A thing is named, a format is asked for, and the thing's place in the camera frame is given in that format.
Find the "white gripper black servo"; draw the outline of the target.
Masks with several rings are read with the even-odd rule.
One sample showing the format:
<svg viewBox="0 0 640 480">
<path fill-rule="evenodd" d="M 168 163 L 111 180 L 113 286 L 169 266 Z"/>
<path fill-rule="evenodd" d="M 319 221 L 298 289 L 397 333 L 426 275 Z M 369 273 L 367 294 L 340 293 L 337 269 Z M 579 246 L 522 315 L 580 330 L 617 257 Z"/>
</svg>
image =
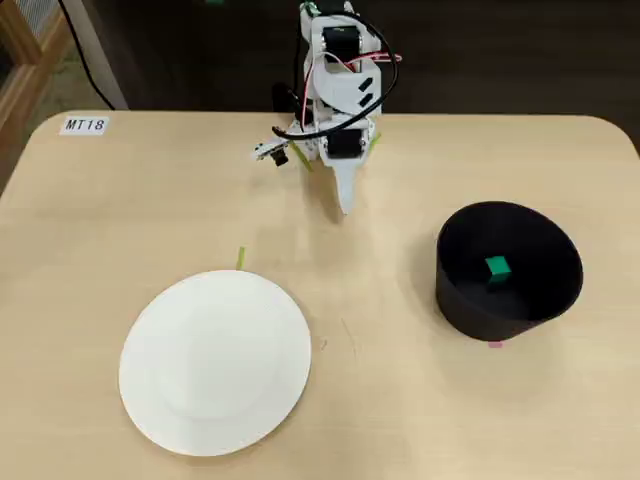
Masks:
<svg viewBox="0 0 640 480">
<path fill-rule="evenodd" d="M 330 133 L 318 141 L 320 157 L 326 166 L 333 166 L 338 204 L 342 213 L 349 214 L 355 203 L 356 176 L 370 152 L 377 135 L 376 122 L 371 118 Z M 344 170 L 339 163 L 352 163 Z"/>
</svg>

